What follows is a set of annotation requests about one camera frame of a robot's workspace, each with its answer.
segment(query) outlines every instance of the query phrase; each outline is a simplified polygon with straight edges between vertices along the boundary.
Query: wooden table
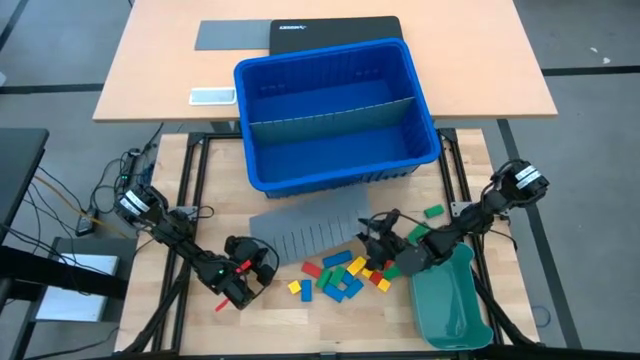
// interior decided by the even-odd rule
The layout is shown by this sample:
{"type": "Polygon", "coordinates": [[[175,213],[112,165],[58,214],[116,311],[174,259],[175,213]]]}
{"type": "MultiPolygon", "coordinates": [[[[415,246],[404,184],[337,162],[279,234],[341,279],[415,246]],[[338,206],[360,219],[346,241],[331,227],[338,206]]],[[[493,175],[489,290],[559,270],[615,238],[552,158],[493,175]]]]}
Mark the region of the wooden table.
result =
{"type": "MultiPolygon", "coordinates": [[[[459,130],[459,144],[467,180],[475,200],[488,183],[492,168],[481,130],[459,130]]],[[[152,184],[175,204],[187,135],[165,135],[158,149],[152,184]]],[[[247,180],[241,140],[213,140],[210,143],[206,184],[202,205],[215,208],[215,216],[201,219],[196,242],[204,249],[222,253],[229,235],[247,235],[253,215],[317,196],[309,194],[269,200],[254,190],[247,180]]],[[[197,159],[192,167],[195,179],[197,159]]],[[[455,171],[451,170],[454,184],[455,171]]],[[[368,185],[373,212],[396,207],[414,217],[427,207],[444,204],[445,195],[438,164],[421,166],[413,175],[368,185]]],[[[434,224],[444,224],[441,216],[434,224]]],[[[406,235],[411,223],[400,221],[396,231],[406,235]]],[[[508,233],[504,223],[494,229],[508,233]]],[[[139,239],[138,246],[148,237],[139,239]]],[[[344,248],[364,255],[354,240],[343,247],[312,258],[320,259],[344,248]]],[[[116,350],[130,344],[147,323],[158,303],[167,248],[152,243],[142,249],[133,265],[116,350]]],[[[518,260],[511,242],[494,233],[486,236],[485,258],[497,301],[523,331],[537,339],[536,327],[525,291],[518,260]]],[[[264,354],[308,352],[367,352],[431,350],[418,336],[410,304],[408,281],[395,279],[384,294],[365,281],[365,288],[353,299],[341,304],[314,288],[313,302],[302,303],[289,293],[286,284],[305,278],[300,264],[282,267],[273,284],[245,310],[227,306],[219,313],[214,308],[223,297],[215,296],[195,277],[191,279],[187,301],[181,354],[264,354]]],[[[174,310],[168,315],[165,347],[173,330],[174,310]]]]}
{"type": "Polygon", "coordinates": [[[511,0],[137,0],[95,121],[226,121],[236,105],[190,106],[196,87],[233,87],[233,69],[268,50],[195,51],[202,20],[400,19],[434,118],[557,114],[511,0]]]}

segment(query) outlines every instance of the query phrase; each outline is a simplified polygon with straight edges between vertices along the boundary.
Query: green block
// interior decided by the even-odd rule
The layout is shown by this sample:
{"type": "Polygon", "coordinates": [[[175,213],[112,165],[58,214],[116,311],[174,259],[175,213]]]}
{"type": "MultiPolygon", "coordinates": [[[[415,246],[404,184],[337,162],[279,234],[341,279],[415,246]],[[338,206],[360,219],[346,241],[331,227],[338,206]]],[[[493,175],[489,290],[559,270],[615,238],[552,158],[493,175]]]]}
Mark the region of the green block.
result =
{"type": "Polygon", "coordinates": [[[428,208],[424,211],[424,215],[427,219],[444,214],[444,207],[442,205],[436,205],[428,208]]]}
{"type": "Polygon", "coordinates": [[[331,279],[329,280],[329,284],[338,287],[340,285],[340,283],[342,282],[342,277],[344,276],[344,273],[347,271],[347,269],[345,269],[342,266],[337,266],[334,270],[333,270],[333,275],[331,275],[331,279]]]}
{"type": "Polygon", "coordinates": [[[324,289],[324,287],[327,286],[327,283],[329,282],[329,278],[331,278],[331,270],[329,269],[322,270],[322,274],[320,274],[320,277],[316,282],[316,287],[320,289],[324,289]]]}
{"type": "Polygon", "coordinates": [[[384,271],[384,278],[389,281],[397,278],[398,276],[402,276],[402,272],[400,272],[400,269],[398,269],[395,264],[391,265],[390,268],[384,271]]]}
{"type": "Polygon", "coordinates": [[[420,239],[422,235],[429,233],[429,231],[431,230],[429,230],[427,227],[418,225],[413,230],[411,230],[409,236],[407,236],[407,239],[409,239],[409,242],[411,244],[418,245],[418,239],[420,239]]]}

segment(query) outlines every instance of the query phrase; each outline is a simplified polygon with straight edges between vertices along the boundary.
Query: wooden platform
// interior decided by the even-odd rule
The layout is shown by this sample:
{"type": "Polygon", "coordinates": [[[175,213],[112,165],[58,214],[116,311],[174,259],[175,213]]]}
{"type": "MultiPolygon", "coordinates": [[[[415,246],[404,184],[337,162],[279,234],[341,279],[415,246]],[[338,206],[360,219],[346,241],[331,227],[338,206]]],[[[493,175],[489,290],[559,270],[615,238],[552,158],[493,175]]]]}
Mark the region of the wooden platform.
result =
{"type": "MultiPolygon", "coordinates": [[[[481,130],[459,130],[460,147],[469,187],[475,199],[492,174],[481,130]]],[[[153,185],[173,203],[176,200],[187,135],[162,137],[153,185]]],[[[451,169],[454,184],[455,171],[451,169]]],[[[192,170],[191,186],[195,179],[192,170]]],[[[438,164],[421,166],[412,176],[372,183],[369,199],[372,211],[398,208],[421,218],[427,207],[444,204],[445,195],[438,164]]],[[[247,235],[253,215],[300,201],[302,197],[268,200],[247,180],[241,140],[213,140],[210,144],[206,185],[202,204],[216,210],[211,219],[198,225],[197,243],[204,249],[222,253],[229,235],[247,235]]],[[[433,219],[444,224],[448,216],[433,219]]],[[[397,232],[406,235],[413,225],[401,220],[397,232]]],[[[494,229],[508,233],[504,223],[494,229]]],[[[148,240],[143,236],[139,245],[148,240]]],[[[364,255],[363,246],[351,241],[341,248],[312,258],[320,264],[324,256],[350,248],[364,255]]],[[[130,344],[146,324],[158,303],[166,247],[153,243],[138,254],[131,275],[129,293],[116,342],[116,350],[130,344]]],[[[486,236],[485,256],[494,294],[523,333],[537,339],[535,323],[511,242],[499,235],[486,236]]],[[[413,323],[407,279],[396,279],[384,294],[365,281],[365,288],[351,300],[338,304],[314,288],[313,302],[302,303],[289,293],[289,281],[307,278],[301,264],[280,269],[273,285],[243,311],[229,305],[219,313],[214,308],[223,298],[215,296],[197,279],[189,289],[181,354],[264,354],[308,352],[367,352],[431,350],[418,336],[413,323]]],[[[165,344],[173,329],[174,312],[168,319],[165,344]]]]}

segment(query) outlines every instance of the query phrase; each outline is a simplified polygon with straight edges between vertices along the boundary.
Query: blue block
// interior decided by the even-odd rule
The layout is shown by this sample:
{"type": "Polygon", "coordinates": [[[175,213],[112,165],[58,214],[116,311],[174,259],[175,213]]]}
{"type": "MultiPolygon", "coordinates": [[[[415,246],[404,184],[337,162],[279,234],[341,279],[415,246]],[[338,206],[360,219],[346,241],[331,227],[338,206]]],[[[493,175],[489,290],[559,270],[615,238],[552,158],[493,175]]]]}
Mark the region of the blue block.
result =
{"type": "Polygon", "coordinates": [[[327,286],[324,287],[323,291],[325,294],[329,295],[329,297],[337,302],[342,302],[342,299],[344,299],[344,292],[331,284],[327,284],[327,286]]]}
{"type": "Polygon", "coordinates": [[[302,302],[311,302],[311,280],[302,280],[300,282],[300,287],[302,288],[302,291],[300,291],[300,299],[302,302]]]}
{"type": "Polygon", "coordinates": [[[345,271],[345,272],[344,272],[344,276],[342,277],[342,282],[343,282],[345,285],[349,286],[349,285],[351,285],[351,283],[353,282],[353,280],[354,280],[353,275],[351,275],[351,273],[350,273],[350,272],[345,271]]]}
{"type": "Polygon", "coordinates": [[[349,285],[347,287],[347,289],[344,291],[344,294],[351,299],[352,297],[356,296],[356,294],[358,293],[358,291],[360,291],[360,289],[362,289],[364,287],[364,284],[362,283],[362,281],[355,279],[351,285],[349,285]]]}
{"type": "Polygon", "coordinates": [[[332,267],[340,264],[344,264],[347,261],[353,260],[353,254],[351,254],[350,250],[343,251],[341,253],[337,253],[333,256],[326,257],[322,259],[322,264],[324,267],[332,267]]]}

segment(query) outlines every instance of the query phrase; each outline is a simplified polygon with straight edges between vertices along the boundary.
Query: yellow wire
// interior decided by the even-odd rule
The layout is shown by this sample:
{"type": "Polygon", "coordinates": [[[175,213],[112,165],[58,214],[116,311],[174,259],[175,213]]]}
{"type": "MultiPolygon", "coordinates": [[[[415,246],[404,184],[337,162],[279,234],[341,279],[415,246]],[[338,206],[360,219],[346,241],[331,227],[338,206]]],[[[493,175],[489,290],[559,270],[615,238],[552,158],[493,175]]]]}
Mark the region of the yellow wire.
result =
{"type": "Polygon", "coordinates": [[[38,175],[34,175],[33,176],[36,180],[40,181],[44,186],[48,187],[51,191],[53,191],[56,195],[58,195],[58,197],[60,199],[62,199],[62,201],[69,207],[69,209],[75,211],[76,213],[78,213],[80,216],[84,216],[86,218],[88,218],[91,222],[96,223],[102,227],[104,227],[105,229],[112,231],[120,236],[122,236],[123,238],[127,239],[128,236],[125,235],[124,233],[122,233],[120,230],[116,229],[114,226],[109,225],[105,222],[102,222],[96,218],[93,218],[89,215],[87,215],[84,211],[82,210],[78,210],[75,207],[73,207],[73,205],[71,204],[71,202],[69,202],[69,200],[67,200],[67,198],[55,187],[53,187],[53,185],[51,185],[48,181],[44,180],[43,178],[39,177],[38,175]]]}

